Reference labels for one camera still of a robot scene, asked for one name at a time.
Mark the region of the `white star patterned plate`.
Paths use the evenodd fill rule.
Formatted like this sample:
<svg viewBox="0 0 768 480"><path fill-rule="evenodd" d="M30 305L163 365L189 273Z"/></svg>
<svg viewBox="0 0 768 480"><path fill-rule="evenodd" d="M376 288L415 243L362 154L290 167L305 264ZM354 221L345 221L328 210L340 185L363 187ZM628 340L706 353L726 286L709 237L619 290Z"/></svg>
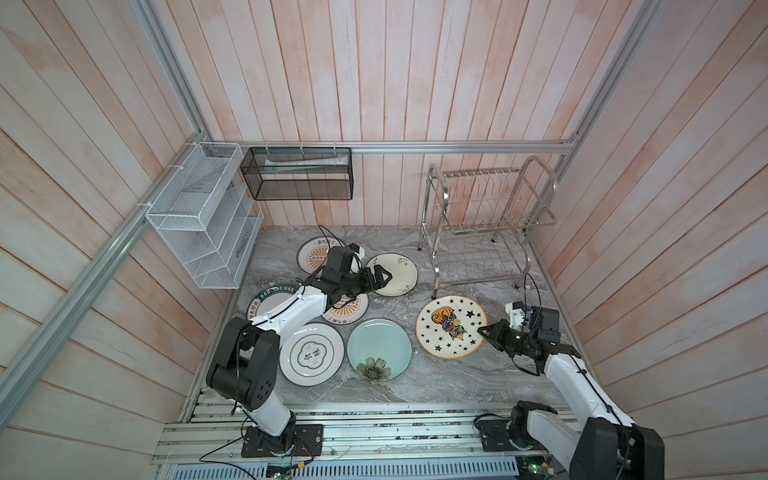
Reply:
<svg viewBox="0 0 768 480"><path fill-rule="evenodd" d="M422 348L440 359L458 359L477 351L484 342L478 333L489 325L484 309L474 300L448 295L433 299L418 314L415 335Z"/></svg>

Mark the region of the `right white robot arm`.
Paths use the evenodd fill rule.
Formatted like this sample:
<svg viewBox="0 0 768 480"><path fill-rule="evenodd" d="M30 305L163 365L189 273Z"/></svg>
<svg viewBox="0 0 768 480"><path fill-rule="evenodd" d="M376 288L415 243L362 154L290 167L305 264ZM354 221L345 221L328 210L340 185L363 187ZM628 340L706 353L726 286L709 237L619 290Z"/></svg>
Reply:
<svg viewBox="0 0 768 480"><path fill-rule="evenodd" d="M506 430L519 450L543 447L571 479L663 479L665 446L653 429L639 426L613 402L586 369L581 355L556 330L521 330L509 320L480 327L478 333L510 358L534 362L535 376L557 387L575 415L569 427L547 405L520 401Z"/></svg>

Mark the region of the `mint green flower plate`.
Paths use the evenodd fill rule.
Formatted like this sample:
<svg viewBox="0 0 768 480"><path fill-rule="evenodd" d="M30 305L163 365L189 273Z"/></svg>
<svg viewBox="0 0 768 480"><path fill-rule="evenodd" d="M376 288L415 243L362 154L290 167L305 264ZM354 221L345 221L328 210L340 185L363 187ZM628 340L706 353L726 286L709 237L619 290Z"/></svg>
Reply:
<svg viewBox="0 0 768 480"><path fill-rule="evenodd" d="M347 340L346 352L359 377L369 382L386 382L407 369L412 346L401 326L381 318L358 325Z"/></svg>

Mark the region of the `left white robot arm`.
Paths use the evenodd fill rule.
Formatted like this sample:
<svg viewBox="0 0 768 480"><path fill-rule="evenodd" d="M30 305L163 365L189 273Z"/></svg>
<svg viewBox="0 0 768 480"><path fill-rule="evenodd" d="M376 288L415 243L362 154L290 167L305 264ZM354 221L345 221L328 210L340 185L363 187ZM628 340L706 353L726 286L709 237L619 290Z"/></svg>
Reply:
<svg viewBox="0 0 768 480"><path fill-rule="evenodd" d="M325 263L311 273L288 300L252 320L234 318L225 325L206 374L206 385L241 406L255 426L281 439L295 414L273 393L282 345L309 321L344 297L386 287L393 274L362 264L358 245L334 246Z"/></svg>

